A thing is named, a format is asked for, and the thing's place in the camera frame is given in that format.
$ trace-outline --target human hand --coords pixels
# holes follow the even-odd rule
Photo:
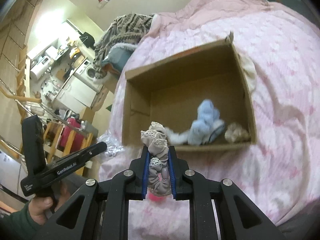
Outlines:
[[[57,211],[57,209],[61,207],[71,196],[68,192],[67,185],[64,182],[61,182],[60,194],[61,196],[58,200],[57,207],[54,209],[55,211]],[[53,200],[50,197],[34,197],[28,206],[29,213],[33,221],[42,226],[47,221],[47,217],[44,212],[52,205]]]

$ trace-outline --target washing machine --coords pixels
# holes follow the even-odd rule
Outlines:
[[[81,80],[88,87],[93,89],[95,92],[99,93],[103,87],[100,84],[94,84],[93,79],[95,77],[96,71],[93,68],[91,62],[86,59],[73,74],[77,79]]]

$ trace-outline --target cardboard box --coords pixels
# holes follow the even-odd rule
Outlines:
[[[197,108],[211,99],[226,127],[240,123],[251,141],[230,144],[222,133],[212,144],[180,145],[177,151],[230,150],[256,143],[251,96],[232,37],[175,54],[125,73],[123,145],[140,145],[140,131],[152,121],[174,132],[190,129]]]

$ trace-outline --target pink floral fabric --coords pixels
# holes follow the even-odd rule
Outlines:
[[[279,225],[320,197],[320,34],[289,8],[266,0],[192,0],[177,13],[157,15],[120,77],[109,131],[121,139],[126,70],[223,39],[230,31],[237,50],[255,63],[258,143],[179,157],[206,178],[233,180]],[[128,168],[134,158],[137,151],[128,150],[104,162],[100,180]],[[130,235],[188,239],[188,210],[188,203],[170,196],[130,202]]]

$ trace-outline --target person's arm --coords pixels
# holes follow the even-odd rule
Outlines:
[[[70,193],[65,184],[61,185],[60,193],[61,197],[59,198],[56,210],[70,197]],[[53,201],[50,197],[35,197],[26,203],[20,211],[0,218],[1,239],[3,237],[5,240],[30,240],[41,225],[47,221],[44,212],[49,209],[52,204]]]

